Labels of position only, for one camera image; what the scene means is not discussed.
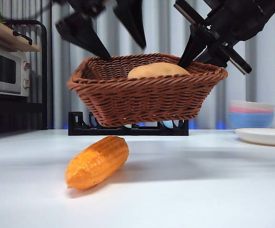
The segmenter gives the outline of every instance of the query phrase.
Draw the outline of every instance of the pink bowl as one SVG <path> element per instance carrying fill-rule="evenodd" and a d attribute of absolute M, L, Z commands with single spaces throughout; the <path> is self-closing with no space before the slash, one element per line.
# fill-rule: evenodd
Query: pink bowl
<path fill-rule="evenodd" d="M 275 113 L 274 110 L 270 109 L 256 109 L 246 107 L 229 106 L 230 113 Z"/>

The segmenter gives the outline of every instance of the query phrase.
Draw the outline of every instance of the bread roll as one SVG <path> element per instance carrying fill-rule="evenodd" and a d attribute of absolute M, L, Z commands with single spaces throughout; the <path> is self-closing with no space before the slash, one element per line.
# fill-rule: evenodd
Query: bread roll
<path fill-rule="evenodd" d="M 172 63 L 151 63 L 132 69 L 128 78 L 158 77 L 161 75 L 190 75 L 190 73 Z"/>

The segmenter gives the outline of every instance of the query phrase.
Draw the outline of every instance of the wicker basket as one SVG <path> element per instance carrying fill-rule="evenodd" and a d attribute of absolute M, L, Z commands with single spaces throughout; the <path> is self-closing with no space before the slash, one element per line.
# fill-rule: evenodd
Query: wicker basket
<path fill-rule="evenodd" d="M 165 120 L 187 120 L 197 116 L 212 88 L 227 77 L 217 66 L 192 62 L 191 75 L 169 75 L 128 79 L 131 69 L 155 62 L 177 64 L 168 54 L 139 54 L 85 59 L 67 86 L 105 127 Z"/>

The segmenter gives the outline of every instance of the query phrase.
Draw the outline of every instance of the black robotic claw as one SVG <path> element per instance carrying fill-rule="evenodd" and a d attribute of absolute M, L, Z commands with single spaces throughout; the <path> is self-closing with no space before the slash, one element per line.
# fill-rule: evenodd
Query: black robotic claw
<path fill-rule="evenodd" d="M 114 13 L 136 43 L 144 49 L 146 38 L 142 24 L 142 0 L 117 0 Z"/>
<path fill-rule="evenodd" d="M 111 56 L 93 29 L 90 17 L 74 13 L 56 24 L 60 36 L 91 53 L 110 60 Z"/>
<path fill-rule="evenodd" d="M 275 0 L 204 0 L 212 9 L 203 19 L 185 0 L 174 7 L 191 23 L 190 38 L 179 65 L 192 60 L 227 67 L 231 61 L 243 74 L 251 66 L 233 49 L 262 31 L 275 13 Z"/>
<path fill-rule="evenodd" d="M 68 2 L 75 13 L 61 20 L 56 28 L 61 37 L 104 59 L 111 56 L 92 26 L 92 17 L 105 9 L 112 0 L 52 0 Z M 116 17 L 123 23 L 136 43 L 146 47 L 142 23 L 142 0 L 115 0 Z M 185 0 L 176 0 L 174 7 L 190 21 L 190 38 L 179 65 L 191 61 L 227 67 L 231 61 L 243 74 L 251 72 L 250 65 L 233 49 L 262 31 L 275 13 L 275 0 L 204 0 L 212 9 L 207 18 L 200 16 Z"/>
<path fill-rule="evenodd" d="M 104 9 L 106 0 L 53 0 L 58 4 L 68 2 L 75 13 L 56 24 L 61 37 L 91 53 L 105 59 L 111 59 L 92 26 L 92 17 L 96 17 Z M 142 0 L 117 0 L 114 8 L 116 17 L 123 23 L 136 43 L 146 47 L 146 38 L 142 24 Z"/>

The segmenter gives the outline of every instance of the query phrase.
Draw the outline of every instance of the white tabletop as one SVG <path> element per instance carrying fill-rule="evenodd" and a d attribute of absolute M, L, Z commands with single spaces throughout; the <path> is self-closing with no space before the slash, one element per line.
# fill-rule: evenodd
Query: white tabletop
<path fill-rule="evenodd" d="M 126 136 L 119 171 L 92 189 L 66 189 L 69 161 L 101 138 L 0 137 L 0 228 L 275 228 L 275 147 L 234 131 Z"/>

